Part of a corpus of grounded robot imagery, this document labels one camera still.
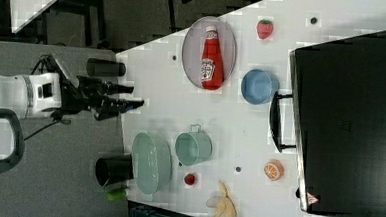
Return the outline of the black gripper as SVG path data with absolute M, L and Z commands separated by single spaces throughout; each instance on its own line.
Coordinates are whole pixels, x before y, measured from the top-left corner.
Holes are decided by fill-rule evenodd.
M 75 86 L 69 79 L 61 77 L 61 107 L 57 117 L 62 119 L 66 115 L 78 114 L 81 111 L 92 111 L 97 121 L 108 118 L 109 114 L 124 114 L 130 110 L 138 109 L 144 101 L 108 98 L 106 94 L 131 94 L 133 86 L 119 85 L 103 81 L 99 78 L 77 77 L 79 85 Z

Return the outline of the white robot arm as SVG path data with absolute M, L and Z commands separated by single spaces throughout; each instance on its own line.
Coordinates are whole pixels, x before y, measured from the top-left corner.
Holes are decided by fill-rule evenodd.
M 90 111 L 97 121 L 102 121 L 144 105 L 143 100 L 112 98 L 114 94 L 132 93 L 133 86 L 90 77 L 77 80 L 75 86 L 58 73 L 0 75 L 0 109 L 12 110 L 20 120 L 61 120 L 66 115 Z

